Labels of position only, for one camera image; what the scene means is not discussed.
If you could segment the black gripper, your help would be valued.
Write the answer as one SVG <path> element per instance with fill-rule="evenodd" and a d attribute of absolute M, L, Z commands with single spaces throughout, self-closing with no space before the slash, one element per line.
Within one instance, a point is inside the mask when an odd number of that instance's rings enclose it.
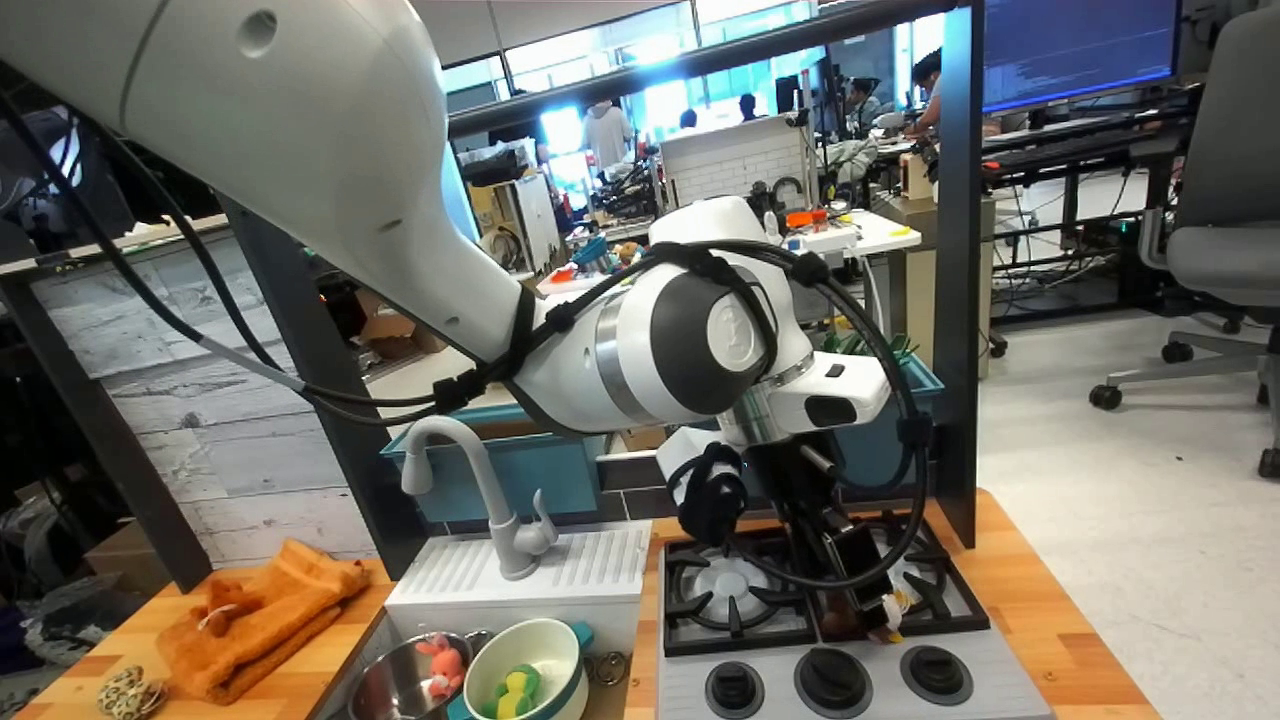
<path fill-rule="evenodd" d="M 766 497 L 786 522 L 802 560 L 830 560 L 837 577 L 854 577 L 864 619 L 884 616 L 884 587 L 866 577 L 880 564 L 877 540 L 849 518 L 837 497 L 837 463 L 802 441 L 782 441 L 762 451 Z"/>

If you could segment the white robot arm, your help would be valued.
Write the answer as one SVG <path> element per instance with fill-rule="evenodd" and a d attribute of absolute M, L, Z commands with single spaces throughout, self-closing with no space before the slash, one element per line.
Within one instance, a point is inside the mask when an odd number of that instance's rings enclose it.
<path fill-rule="evenodd" d="M 640 265 L 547 305 L 476 240 L 440 58 L 411 0 L 0 0 L 0 58 L 378 291 L 542 422 L 725 429 L 734 448 L 866 422 L 889 350 L 801 330 L 747 198 L 661 218 Z"/>

